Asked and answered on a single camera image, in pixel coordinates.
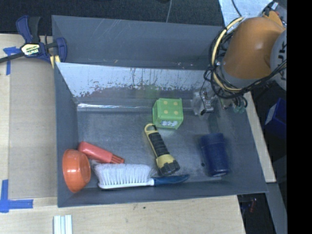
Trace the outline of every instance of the orange bowl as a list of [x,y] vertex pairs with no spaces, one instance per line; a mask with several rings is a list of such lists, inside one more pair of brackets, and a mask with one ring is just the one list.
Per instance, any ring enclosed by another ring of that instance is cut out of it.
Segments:
[[62,160],[63,175],[68,189],[76,193],[85,187],[91,178],[87,156],[75,149],[67,149]]

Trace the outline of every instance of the blue container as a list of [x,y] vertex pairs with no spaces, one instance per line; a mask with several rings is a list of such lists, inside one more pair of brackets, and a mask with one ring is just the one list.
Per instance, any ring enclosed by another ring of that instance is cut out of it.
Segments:
[[230,171],[222,133],[202,136],[200,138],[200,147],[210,176],[223,176]]
[[267,113],[265,121],[265,132],[280,139],[286,139],[286,101],[279,98],[277,103]]

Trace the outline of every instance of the clamp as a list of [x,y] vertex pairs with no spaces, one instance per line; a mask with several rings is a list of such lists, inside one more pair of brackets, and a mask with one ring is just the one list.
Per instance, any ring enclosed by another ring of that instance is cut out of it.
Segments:
[[[67,57],[67,45],[65,38],[57,38],[55,42],[44,44],[40,42],[38,36],[38,23],[40,17],[22,16],[16,21],[16,28],[19,34],[24,38],[25,43],[21,46],[20,52],[0,58],[1,62],[10,61],[19,57],[37,58],[48,63],[54,64],[54,58],[60,62],[64,62]],[[58,48],[58,55],[53,56],[48,52],[50,48]]]

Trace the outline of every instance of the white bristles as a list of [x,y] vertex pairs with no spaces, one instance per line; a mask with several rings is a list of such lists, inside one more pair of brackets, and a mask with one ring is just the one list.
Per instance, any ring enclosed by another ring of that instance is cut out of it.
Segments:
[[143,164],[97,164],[98,186],[104,189],[153,185],[152,169]]

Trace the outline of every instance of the blue box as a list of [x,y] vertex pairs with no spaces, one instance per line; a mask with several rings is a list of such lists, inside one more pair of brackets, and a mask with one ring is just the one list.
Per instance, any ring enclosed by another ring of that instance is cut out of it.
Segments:
[[277,103],[267,113],[265,132],[280,139],[286,139],[287,131],[286,101],[279,98]]

